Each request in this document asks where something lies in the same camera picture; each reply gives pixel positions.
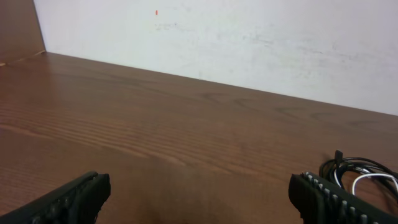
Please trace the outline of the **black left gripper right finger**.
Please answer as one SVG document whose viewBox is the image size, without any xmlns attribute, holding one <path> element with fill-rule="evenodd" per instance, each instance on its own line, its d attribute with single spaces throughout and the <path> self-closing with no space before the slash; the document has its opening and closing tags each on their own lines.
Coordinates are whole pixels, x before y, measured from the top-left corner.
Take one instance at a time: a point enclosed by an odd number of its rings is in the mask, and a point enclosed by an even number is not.
<svg viewBox="0 0 398 224">
<path fill-rule="evenodd" d="M 304 224 L 397 224 L 397 217 L 311 173 L 293 174 L 289 199 Z"/>
</svg>

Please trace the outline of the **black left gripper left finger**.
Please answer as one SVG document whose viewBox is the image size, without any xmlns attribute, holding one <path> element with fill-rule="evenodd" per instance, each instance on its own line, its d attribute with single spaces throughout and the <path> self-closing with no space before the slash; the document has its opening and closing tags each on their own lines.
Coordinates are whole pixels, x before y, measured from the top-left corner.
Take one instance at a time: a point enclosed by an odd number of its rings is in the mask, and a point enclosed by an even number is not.
<svg viewBox="0 0 398 224">
<path fill-rule="evenodd" d="M 90 171 L 42 197 L 1 216 L 9 224 L 95 224 L 111 195 L 109 174 Z"/>
</svg>

